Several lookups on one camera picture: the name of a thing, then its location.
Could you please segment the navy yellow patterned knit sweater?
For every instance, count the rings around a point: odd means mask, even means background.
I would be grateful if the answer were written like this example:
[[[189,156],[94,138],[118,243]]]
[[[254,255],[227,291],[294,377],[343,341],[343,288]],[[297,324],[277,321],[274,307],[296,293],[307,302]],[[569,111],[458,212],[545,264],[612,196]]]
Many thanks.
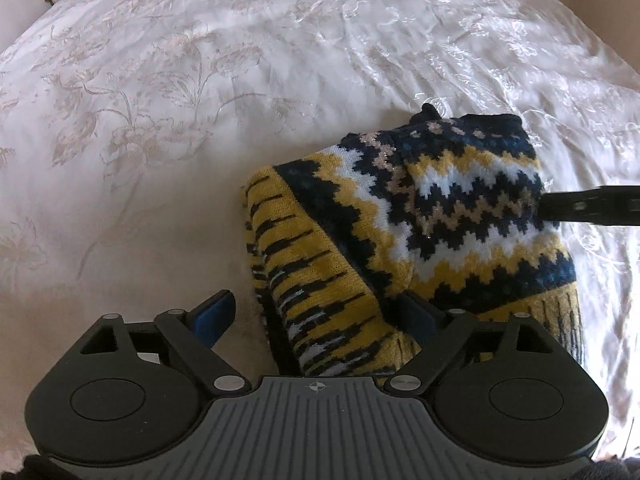
[[[518,116],[431,105],[259,169],[244,188],[246,249],[279,372],[390,376],[451,309],[528,313],[581,360],[576,271],[539,217],[542,192]]]

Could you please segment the white embroidered bedspread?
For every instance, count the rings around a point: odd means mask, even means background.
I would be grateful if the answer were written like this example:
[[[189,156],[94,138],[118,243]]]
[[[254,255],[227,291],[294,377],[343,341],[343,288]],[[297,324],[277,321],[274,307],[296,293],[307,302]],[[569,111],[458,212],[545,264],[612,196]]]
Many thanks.
[[[272,374],[241,191],[351,132],[523,119],[550,190],[639,180],[639,76],[559,0],[61,0],[1,55],[1,466],[32,387],[102,314],[219,289]]]

